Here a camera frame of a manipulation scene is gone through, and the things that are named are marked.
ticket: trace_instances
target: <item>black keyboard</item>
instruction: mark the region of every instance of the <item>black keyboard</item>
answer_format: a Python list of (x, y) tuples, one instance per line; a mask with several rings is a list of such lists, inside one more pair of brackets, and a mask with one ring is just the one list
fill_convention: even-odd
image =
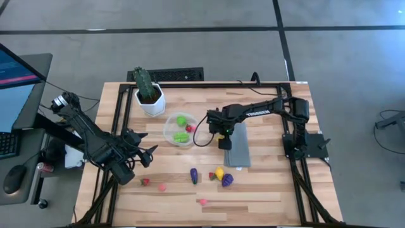
[(0, 132), (0, 159), (18, 156), (21, 131)]

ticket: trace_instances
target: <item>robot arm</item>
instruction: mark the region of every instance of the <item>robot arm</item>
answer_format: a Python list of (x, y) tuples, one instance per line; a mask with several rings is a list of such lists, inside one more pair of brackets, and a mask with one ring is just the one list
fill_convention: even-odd
[(113, 136), (109, 132), (102, 131), (81, 110), (76, 94), (64, 92), (52, 101), (51, 109), (71, 124), (84, 140), (81, 148), (84, 157), (103, 171), (111, 171), (119, 184), (124, 185), (135, 177), (133, 157), (138, 156), (144, 167), (148, 167), (152, 162), (152, 152), (158, 146), (150, 149), (138, 147), (147, 133), (137, 134), (132, 129), (123, 129), (120, 136)]
[[(291, 103), (290, 111), (285, 111), (284, 103)], [(208, 110), (207, 123), (209, 132), (212, 134), (219, 133), (225, 136), (219, 140), (220, 149), (230, 150), (232, 142), (229, 136), (234, 132), (236, 123), (243, 122), (246, 118), (257, 117), (268, 114), (278, 114), (291, 121), (294, 127), (295, 148), (303, 151), (307, 145), (308, 133), (305, 130), (305, 124), (309, 120), (309, 103), (301, 98), (275, 98), (271, 101), (241, 105), (231, 104), (222, 108), (222, 111)]]

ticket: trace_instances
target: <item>potted plant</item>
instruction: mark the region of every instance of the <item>potted plant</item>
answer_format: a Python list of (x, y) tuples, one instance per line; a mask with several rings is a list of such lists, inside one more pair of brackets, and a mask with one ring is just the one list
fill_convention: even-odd
[(140, 107), (151, 117), (162, 115), (165, 112), (166, 101), (159, 84), (152, 83), (147, 70), (141, 67), (135, 68), (132, 76), (137, 83), (138, 90), (135, 97)]

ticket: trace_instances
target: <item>wooden tabletop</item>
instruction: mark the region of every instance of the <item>wooden tabletop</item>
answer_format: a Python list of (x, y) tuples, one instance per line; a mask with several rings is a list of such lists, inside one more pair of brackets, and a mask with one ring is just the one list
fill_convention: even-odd
[[(116, 99), (120, 83), (105, 83), (96, 123), (109, 132), (113, 123)], [(310, 103), (309, 133), (319, 131), (318, 120), (307, 84), (291, 82), (292, 95), (307, 99)], [(275, 89), (260, 88), (259, 92), (276, 93)], [(141, 146), (155, 144), (154, 161), (149, 168), (135, 167), (135, 178), (125, 186), (119, 186), (113, 225), (299, 225), (294, 186), (289, 161), (284, 155), (281, 136), (284, 133), (282, 119), (278, 115), (247, 118), (247, 136), (251, 168), (241, 171), (223, 166), (224, 152), (213, 141), (209, 146), (178, 147), (163, 137), (163, 126), (173, 113), (182, 111), (202, 119), (206, 110), (240, 103), (246, 105), (272, 99), (246, 88), (216, 89), (163, 89), (166, 111), (151, 118), (144, 114), (136, 99), (132, 99), (128, 128), (136, 132), (148, 132)], [(120, 112), (120, 123), (125, 108), (126, 95)], [(208, 125), (201, 124), (197, 142), (208, 141)], [(330, 169), (319, 159), (307, 159), (313, 191), (323, 206), (338, 220), (342, 220)], [(223, 167), (234, 177), (234, 183), (222, 187), (217, 180), (211, 181), (209, 172)], [(197, 168), (198, 184), (193, 185), (190, 169)], [(81, 218), (90, 208), (96, 183), (97, 168), (86, 164), (77, 202), (77, 217)], [(149, 178), (150, 185), (141, 186), (140, 180)], [(166, 184), (166, 191), (159, 192), (158, 185)], [(303, 193), (307, 220), (311, 220), (308, 200)], [(206, 199), (205, 206), (199, 204)], [(102, 220), (106, 220), (107, 206)]]

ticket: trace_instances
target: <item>concrete floor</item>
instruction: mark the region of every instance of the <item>concrete floor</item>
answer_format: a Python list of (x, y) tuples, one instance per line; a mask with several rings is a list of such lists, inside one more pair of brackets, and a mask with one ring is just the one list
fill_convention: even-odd
[[(403, 1), (279, 2), (284, 26), (405, 25)], [(11, 0), (0, 16), (0, 30), (218, 26), (277, 26), (272, 1)], [(403, 227), (405, 156), (379, 148), (372, 130), (380, 111), (404, 106), (405, 30), (286, 36), (296, 80), (309, 82), (321, 129), (332, 138), (328, 150), (344, 220)], [(206, 80), (248, 80), (253, 71), (261, 80), (287, 80), (278, 32), (0, 35), (0, 42), (17, 54), (52, 53), (48, 80), (92, 98), (101, 95), (104, 82), (124, 81), (136, 66), (204, 67)], [(42, 102), (59, 94), (47, 85)], [(92, 118), (96, 110), (89, 112)], [(377, 133), (387, 147), (405, 151), (395, 127)], [(46, 180), (42, 197), (51, 206), (0, 206), (0, 227), (70, 223), (79, 184), (79, 175)]]

